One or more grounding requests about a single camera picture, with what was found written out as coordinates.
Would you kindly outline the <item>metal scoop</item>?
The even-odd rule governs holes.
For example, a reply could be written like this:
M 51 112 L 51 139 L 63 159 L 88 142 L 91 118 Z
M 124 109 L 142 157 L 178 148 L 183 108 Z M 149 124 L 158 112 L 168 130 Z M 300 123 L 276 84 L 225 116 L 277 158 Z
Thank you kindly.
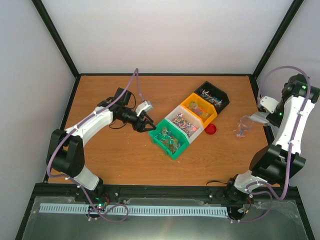
M 258 111 L 253 113 L 249 118 L 255 123 L 261 124 L 263 126 L 269 126 L 270 122 L 269 120 L 267 120 L 267 116 L 267 112 Z

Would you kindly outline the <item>green candy bin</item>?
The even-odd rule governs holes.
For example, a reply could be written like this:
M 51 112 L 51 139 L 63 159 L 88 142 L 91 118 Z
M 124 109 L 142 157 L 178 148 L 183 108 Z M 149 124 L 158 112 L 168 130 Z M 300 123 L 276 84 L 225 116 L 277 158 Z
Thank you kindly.
M 152 143 L 172 160 L 176 160 L 190 145 L 183 132 L 166 119 L 160 121 L 156 125 L 156 129 L 150 131 L 148 135 Z

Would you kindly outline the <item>white candy bin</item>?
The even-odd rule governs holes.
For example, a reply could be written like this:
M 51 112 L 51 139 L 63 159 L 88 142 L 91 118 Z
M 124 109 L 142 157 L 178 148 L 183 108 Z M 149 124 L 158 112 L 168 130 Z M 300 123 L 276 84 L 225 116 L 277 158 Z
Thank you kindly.
M 191 144 L 204 130 L 202 122 L 185 107 L 178 105 L 165 118 L 180 131 Z

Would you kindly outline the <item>orange candy bin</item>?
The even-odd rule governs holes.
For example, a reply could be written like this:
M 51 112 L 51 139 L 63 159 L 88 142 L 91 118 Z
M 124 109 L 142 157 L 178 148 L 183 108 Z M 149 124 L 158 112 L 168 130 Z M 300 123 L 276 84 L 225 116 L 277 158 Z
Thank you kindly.
M 215 107 L 196 93 L 190 94 L 181 104 L 206 128 L 217 116 Z

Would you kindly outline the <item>black candy bin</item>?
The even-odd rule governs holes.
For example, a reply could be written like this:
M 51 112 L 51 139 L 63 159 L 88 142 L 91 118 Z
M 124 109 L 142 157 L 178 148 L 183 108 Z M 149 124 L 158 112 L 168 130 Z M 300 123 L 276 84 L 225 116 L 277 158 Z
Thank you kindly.
M 208 81 L 201 84 L 194 93 L 213 104 L 216 108 L 225 107 L 230 103 L 227 93 Z

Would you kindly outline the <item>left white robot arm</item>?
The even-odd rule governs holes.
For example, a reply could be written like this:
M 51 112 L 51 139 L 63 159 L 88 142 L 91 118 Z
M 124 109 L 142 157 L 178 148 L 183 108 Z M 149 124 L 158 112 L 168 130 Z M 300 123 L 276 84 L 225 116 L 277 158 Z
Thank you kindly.
M 65 130 L 52 132 L 47 153 L 47 175 L 52 177 L 51 170 L 59 172 L 59 177 L 74 181 L 86 189 L 86 195 L 92 201 L 99 201 L 104 195 L 103 180 L 93 174 L 85 165 L 84 147 L 86 143 L 106 126 L 116 120 L 130 124 L 139 133 L 156 129 L 148 111 L 153 106 L 150 101 L 128 107 L 133 93 L 118 88 L 113 97 L 101 101 L 85 119 Z

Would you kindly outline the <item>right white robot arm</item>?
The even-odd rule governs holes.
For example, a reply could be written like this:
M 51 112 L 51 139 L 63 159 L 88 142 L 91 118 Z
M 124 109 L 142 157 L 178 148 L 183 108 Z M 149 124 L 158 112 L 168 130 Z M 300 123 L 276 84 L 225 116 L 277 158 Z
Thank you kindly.
M 266 111 L 264 120 L 278 128 L 273 142 L 258 151 L 251 160 L 249 170 L 230 178 L 224 190 L 229 203 L 244 201 L 259 187 L 283 186 L 280 199 L 284 199 L 289 179 L 305 165 L 301 156 L 301 141 L 311 111 L 320 96 L 317 87 L 309 85 L 309 78 L 297 74 L 289 78 L 281 91 L 281 100 L 264 96 L 258 103 Z

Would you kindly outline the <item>clear plastic jar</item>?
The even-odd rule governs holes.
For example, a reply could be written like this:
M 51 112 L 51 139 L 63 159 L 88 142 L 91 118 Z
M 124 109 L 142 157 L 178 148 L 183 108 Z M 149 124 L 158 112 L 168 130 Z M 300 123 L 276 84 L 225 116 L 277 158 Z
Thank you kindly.
M 243 138 L 253 128 L 253 125 L 254 122 L 252 121 L 251 117 L 248 115 L 244 115 L 238 121 L 236 129 L 233 132 L 236 137 Z

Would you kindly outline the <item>red jar lid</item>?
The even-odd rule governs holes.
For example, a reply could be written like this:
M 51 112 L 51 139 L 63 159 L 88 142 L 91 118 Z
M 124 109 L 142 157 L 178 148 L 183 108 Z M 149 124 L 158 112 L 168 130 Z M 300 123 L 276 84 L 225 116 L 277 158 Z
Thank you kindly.
M 217 132 L 217 127 L 213 123 L 209 123 L 204 131 L 208 135 L 213 135 Z

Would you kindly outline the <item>right black frame post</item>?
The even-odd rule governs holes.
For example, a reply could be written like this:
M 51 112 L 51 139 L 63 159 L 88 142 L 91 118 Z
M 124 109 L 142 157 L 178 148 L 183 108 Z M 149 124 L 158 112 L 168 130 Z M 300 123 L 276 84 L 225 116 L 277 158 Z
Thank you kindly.
M 258 79 L 259 75 L 261 74 L 262 70 L 266 66 L 271 55 L 273 54 L 274 50 L 278 46 L 279 42 L 281 41 L 282 37 L 284 36 L 285 32 L 287 31 L 288 27 L 290 26 L 291 22 L 293 21 L 295 15 L 299 11 L 303 2 L 304 0 L 293 0 L 292 3 L 290 4 L 282 21 L 280 22 L 267 48 L 265 49 L 261 59 L 259 60 L 256 68 L 253 71 L 252 77 L 254 80 Z

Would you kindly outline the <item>black frame post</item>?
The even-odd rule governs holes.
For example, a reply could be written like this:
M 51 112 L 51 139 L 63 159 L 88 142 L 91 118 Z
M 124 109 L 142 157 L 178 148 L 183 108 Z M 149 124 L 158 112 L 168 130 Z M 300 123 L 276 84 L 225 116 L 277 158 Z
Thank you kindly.
M 261 59 L 259 60 L 256 68 L 253 71 L 252 77 L 254 80 L 258 79 L 259 75 L 261 74 L 262 70 L 266 66 L 271 55 L 273 54 L 274 50 L 278 46 L 279 42 L 281 41 L 282 37 L 284 36 L 285 32 L 287 31 L 288 27 L 290 26 L 291 22 L 293 21 L 295 15 L 299 11 L 303 2 L 304 0 L 293 0 L 292 3 L 290 4 L 282 21 L 280 22 L 267 48 L 265 49 Z
M 42 0 L 32 0 L 31 1 L 38 12 L 41 20 L 43 21 L 44 25 L 46 26 L 50 36 L 52 37 L 55 45 L 57 46 L 61 56 L 63 57 L 65 63 L 67 64 L 71 74 L 75 79 L 79 78 L 80 73 L 77 70 L 77 67 L 74 61 L 71 58 L 55 24 L 53 23 L 44 3 Z

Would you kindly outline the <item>left black frame post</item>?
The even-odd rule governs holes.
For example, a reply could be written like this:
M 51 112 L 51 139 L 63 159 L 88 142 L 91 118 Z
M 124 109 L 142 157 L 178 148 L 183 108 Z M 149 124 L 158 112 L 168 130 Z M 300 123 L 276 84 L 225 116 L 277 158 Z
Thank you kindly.
M 63 57 L 65 63 L 67 64 L 71 74 L 75 79 L 79 78 L 80 73 L 77 70 L 77 67 L 74 61 L 71 58 L 55 24 L 53 23 L 44 3 L 42 0 L 32 0 L 31 1 L 38 12 L 41 20 L 43 21 L 44 25 L 46 26 L 50 36 L 52 37 L 55 45 L 57 46 L 61 56 Z

